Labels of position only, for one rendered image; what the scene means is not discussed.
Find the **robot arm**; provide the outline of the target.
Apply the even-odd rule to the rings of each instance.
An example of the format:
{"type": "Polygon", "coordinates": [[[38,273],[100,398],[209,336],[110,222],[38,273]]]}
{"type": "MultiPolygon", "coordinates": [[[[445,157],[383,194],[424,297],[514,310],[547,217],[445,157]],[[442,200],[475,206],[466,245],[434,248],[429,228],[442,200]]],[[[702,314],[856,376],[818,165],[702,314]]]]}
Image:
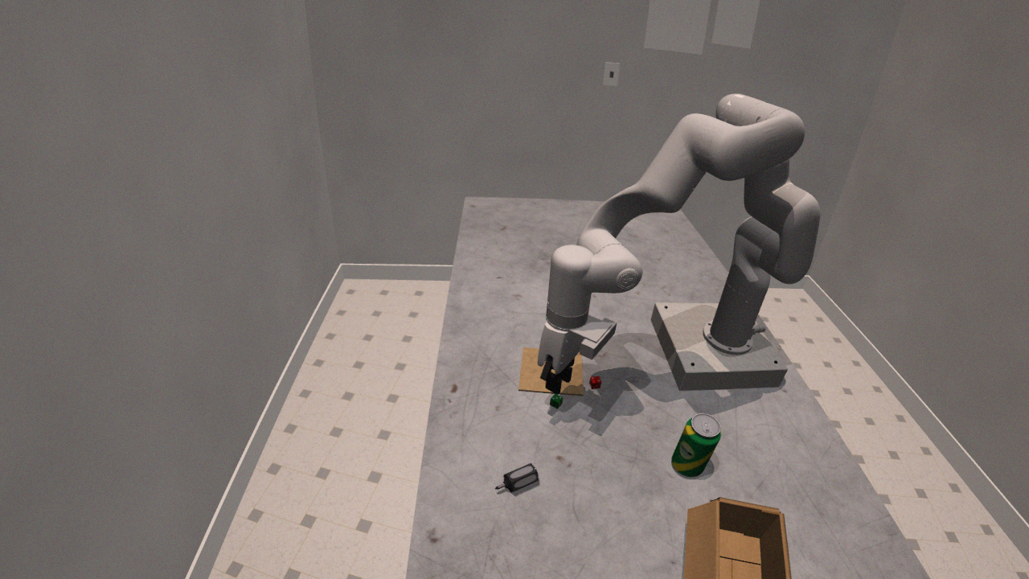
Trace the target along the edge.
{"type": "Polygon", "coordinates": [[[751,216],[736,229],[723,294],[714,322],[704,326],[708,343],[730,355],[751,351],[751,336],[765,332],[765,325],[753,323],[769,275],[793,285],[811,267],[820,207],[789,180],[789,159],[805,137],[801,118],[742,94],[723,96],[715,116],[685,115],[638,183],[601,204],[577,245],[552,254],[545,316],[584,338],[586,358],[594,359],[617,326],[588,314],[591,294],[629,292],[642,277],[640,261],[615,237],[641,214],[679,211],[706,172],[725,181],[744,179],[744,207],[751,216]]]}

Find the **green soda can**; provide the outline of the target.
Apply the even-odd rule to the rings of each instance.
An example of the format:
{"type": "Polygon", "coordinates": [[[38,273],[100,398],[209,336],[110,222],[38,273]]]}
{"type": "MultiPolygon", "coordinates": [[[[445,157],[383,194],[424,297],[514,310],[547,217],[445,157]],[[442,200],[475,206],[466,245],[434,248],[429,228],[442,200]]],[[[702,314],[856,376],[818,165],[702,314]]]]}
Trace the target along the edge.
{"type": "Polygon", "coordinates": [[[674,469],[687,477],[701,475],[721,438],[720,429],[715,417],[706,413],[691,417],[672,455],[674,469]]]}

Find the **tan mat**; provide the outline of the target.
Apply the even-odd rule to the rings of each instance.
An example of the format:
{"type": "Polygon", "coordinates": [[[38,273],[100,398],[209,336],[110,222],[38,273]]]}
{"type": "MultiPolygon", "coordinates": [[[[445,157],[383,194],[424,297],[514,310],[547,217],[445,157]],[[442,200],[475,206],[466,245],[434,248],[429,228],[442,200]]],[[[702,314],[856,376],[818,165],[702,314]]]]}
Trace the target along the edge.
{"type": "MultiPolygon", "coordinates": [[[[545,379],[540,379],[543,367],[538,366],[539,348],[524,347],[521,371],[519,372],[519,391],[554,393],[545,388],[545,379]]],[[[577,353],[574,365],[571,367],[571,381],[569,384],[562,379],[561,393],[563,395],[583,396],[582,389],[582,355],[577,353]]]]}

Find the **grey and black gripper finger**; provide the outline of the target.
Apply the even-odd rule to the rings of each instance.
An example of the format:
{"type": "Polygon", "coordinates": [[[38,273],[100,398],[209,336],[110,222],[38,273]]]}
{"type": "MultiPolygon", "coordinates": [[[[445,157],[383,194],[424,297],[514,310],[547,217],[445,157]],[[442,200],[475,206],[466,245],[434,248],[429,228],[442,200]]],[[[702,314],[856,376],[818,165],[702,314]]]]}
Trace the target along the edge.
{"type": "Polygon", "coordinates": [[[567,384],[569,384],[569,382],[571,381],[571,372],[572,372],[572,368],[571,367],[574,365],[574,360],[576,360],[576,358],[574,358],[573,360],[571,360],[571,362],[569,363],[569,365],[567,367],[565,367],[563,369],[562,373],[561,373],[561,379],[567,382],[567,384]]]}
{"type": "Polygon", "coordinates": [[[541,373],[540,379],[545,379],[545,388],[554,393],[561,393],[561,373],[555,374],[551,370],[554,369],[552,366],[554,358],[548,355],[547,360],[545,360],[545,365],[543,367],[543,373],[541,373]],[[547,381],[548,379],[548,381],[547,381]]]}

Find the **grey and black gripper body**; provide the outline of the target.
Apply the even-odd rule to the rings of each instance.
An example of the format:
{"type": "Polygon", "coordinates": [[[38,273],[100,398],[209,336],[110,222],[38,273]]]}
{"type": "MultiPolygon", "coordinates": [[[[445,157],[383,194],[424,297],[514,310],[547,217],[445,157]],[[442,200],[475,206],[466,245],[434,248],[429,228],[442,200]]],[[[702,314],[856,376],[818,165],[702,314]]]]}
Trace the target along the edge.
{"type": "MultiPolygon", "coordinates": [[[[547,320],[547,316],[545,316],[545,320],[547,320]]],[[[576,358],[577,353],[580,353],[580,343],[584,338],[569,332],[569,330],[575,329],[556,327],[549,323],[549,320],[545,322],[538,351],[538,366],[542,367],[551,355],[554,358],[552,366],[554,366],[555,374],[558,374],[569,365],[571,360],[576,358]]]]}

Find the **open brown cardboard box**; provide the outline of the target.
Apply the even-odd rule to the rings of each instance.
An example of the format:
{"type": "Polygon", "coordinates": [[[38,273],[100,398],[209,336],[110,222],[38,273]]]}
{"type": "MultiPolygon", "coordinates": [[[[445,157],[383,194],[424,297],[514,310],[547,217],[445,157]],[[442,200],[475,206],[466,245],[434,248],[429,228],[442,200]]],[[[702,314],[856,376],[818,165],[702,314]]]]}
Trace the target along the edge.
{"type": "Polygon", "coordinates": [[[785,515],[721,497],[687,509],[683,579],[793,579],[785,515]]]}

